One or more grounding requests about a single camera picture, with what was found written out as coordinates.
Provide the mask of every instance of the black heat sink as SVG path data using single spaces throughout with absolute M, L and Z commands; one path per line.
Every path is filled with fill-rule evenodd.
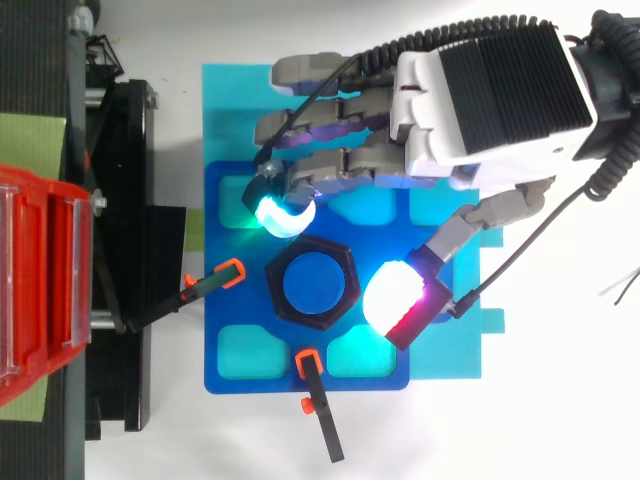
M 591 125 L 551 24 L 440 50 L 468 155 Z

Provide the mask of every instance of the black clamp bar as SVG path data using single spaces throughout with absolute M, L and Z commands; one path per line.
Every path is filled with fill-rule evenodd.
M 180 308 L 207 296 L 217 288 L 230 288 L 244 280 L 245 277 L 244 266 L 235 258 L 218 265 L 214 273 L 197 282 L 190 275 L 185 275 L 186 288 L 184 290 L 163 300 L 154 308 L 128 319 L 127 328 L 134 333 L 139 332 L 147 325 L 151 325 L 170 313 L 177 312 Z
M 312 349 L 303 350 L 296 355 L 296 364 L 298 366 L 298 373 L 300 377 L 307 382 L 309 393 L 311 394 L 311 398 L 307 397 L 302 399 L 302 410 L 307 415 L 313 412 L 318 415 L 320 428 L 322 429 L 322 435 L 327 445 L 331 463 L 344 460 L 342 445 L 340 445 L 336 424 L 333 421 L 333 415 L 331 415 L 327 393 L 320 378 L 323 369 L 318 352 Z

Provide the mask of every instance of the clear plastic lid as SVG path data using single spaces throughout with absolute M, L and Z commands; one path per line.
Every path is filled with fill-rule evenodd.
M 0 379 L 13 373 L 13 214 L 19 189 L 0 184 Z
M 91 280 L 93 277 L 93 208 L 89 200 L 73 201 L 71 276 L 71 347 L 91 338 Z

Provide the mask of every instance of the metal rod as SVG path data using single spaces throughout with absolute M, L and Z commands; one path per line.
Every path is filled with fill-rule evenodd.
M 84 106 L 86 108 L 100 108 L 104 93 L 104 88 L 87 88 L 84 92 Z
M 94 310 L 91 312 L 91 330 L 114 330 L 116 325 L 108 310 Z

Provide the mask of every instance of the blue circular disc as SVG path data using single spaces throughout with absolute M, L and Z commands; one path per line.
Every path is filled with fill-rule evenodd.
M 338 262 L 319 252 L 303 253 L 284 272 L 284 294 L 296 310 L 318 314 L 336 306 L 344 292 L 344 273 Z

